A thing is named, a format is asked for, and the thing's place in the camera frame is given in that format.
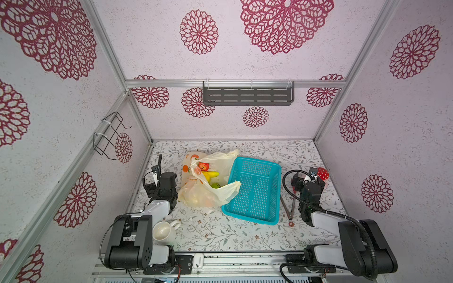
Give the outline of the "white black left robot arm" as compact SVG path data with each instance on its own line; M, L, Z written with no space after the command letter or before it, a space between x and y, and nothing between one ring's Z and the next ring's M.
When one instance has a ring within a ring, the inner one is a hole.
M106 249L99 248L99 258L104 267L110 270L146 270L155 268L162 273L170 273L176 267L175 251L170 245L154 243L153 228L164 217L173 212L177 200L177 174L162 172L163 155L153 166L151 174L154 182L142 185L150 199L145 209L119 215L105 232L109 236Z

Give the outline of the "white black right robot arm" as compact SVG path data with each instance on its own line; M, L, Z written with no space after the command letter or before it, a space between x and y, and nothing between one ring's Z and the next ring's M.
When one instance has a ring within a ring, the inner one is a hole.
M283 175L282 186L293 197L305 224L332 233L340 241L339 246L309 245L301 259L289 257L281 268L294 267L310 272L347 270L368 280L398 270L396 257L376 221L357 220L321 207L326 183L317 169L312 167L308 172L290 170Z

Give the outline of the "yellow banana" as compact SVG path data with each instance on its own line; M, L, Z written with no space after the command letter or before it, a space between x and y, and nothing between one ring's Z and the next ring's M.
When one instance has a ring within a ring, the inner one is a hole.
M202 171L202 174L207 182L210 182L212 178L216 178L219 176L219 172L215 171Z

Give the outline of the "yellow orange-print plastic bag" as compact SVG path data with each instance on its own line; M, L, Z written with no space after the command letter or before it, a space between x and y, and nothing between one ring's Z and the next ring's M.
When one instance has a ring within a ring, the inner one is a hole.
M241 182L230 181L232 167L238 157L238 149L228 153L187 153L182 163L178 200L192 208L214 208L230 203L239 194L241 188ZM207 182L198 167L199 162L209 163L209 171L219 172L219 176ZM211 186L214 183L219 183L221 187L214 189Z

